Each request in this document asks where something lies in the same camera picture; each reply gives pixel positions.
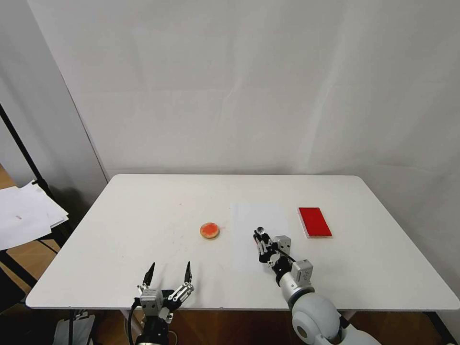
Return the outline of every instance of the orange cookie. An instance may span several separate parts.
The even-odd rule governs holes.
[[[219,227],[214,223],[205,223],[200,227],[200,234],[205,238],[214,238],[219,235]]]

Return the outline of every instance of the white wall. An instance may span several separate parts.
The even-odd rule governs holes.
[[[359,175],[460,295],[460,2],[29,3],[110,176]]]
[[[106,180],[25,0],[0,5],[0,102],[70,218],[78,220]],[[30,182],[34,176],[2,121],[0,147],[0,163],[15,182]]]

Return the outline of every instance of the paper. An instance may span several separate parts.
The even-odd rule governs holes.
[[[275,204],[240,203],[233,206],[233,246],[237,262],[233,267],[240,271],[258,272],[263,266],[258,260],[257,246],[253,239],[254,230],[263,227],[270,237],[290,235],[284,210]],[[248,260],[247,253],[253,253],[254,260]]]
[[[0,250],[36,240],[68,220],[67,212],[36,184],[0,190]]]
[[[68,212],[51,199],[39,185],[30,182],[21,188],[21,192],[45,206],[51,228],[69,219],[67,217]]]

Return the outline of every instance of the white curtain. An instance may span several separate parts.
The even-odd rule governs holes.
[[[459,1],[29,4],[109,176],[358,175],[460,295]]]

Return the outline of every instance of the red box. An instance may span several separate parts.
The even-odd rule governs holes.
[[[300,221],[308,237],[331,237],[319,207],[299,207]]]

